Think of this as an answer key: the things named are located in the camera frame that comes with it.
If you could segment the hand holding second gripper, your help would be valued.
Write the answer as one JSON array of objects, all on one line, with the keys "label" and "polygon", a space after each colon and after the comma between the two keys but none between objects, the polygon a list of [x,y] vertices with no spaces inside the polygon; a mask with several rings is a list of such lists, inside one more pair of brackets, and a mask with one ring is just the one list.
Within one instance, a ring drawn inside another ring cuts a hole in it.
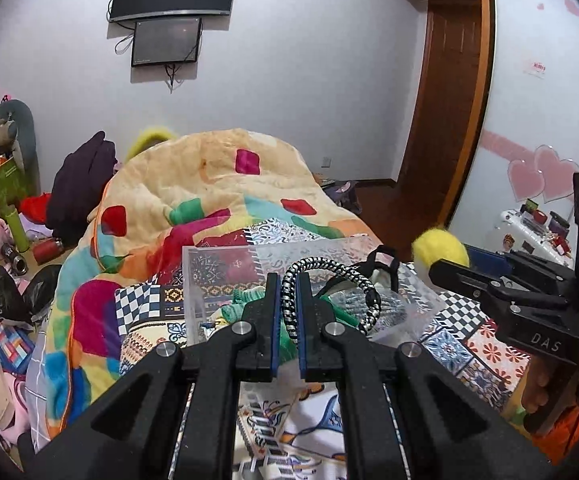
[{"label": "hand holding second gripper", "polygon": [[521,405],[524,427],[533,436],[546,436],[576,402],[579,368],[547,356],[533,356],[526,372]]}]

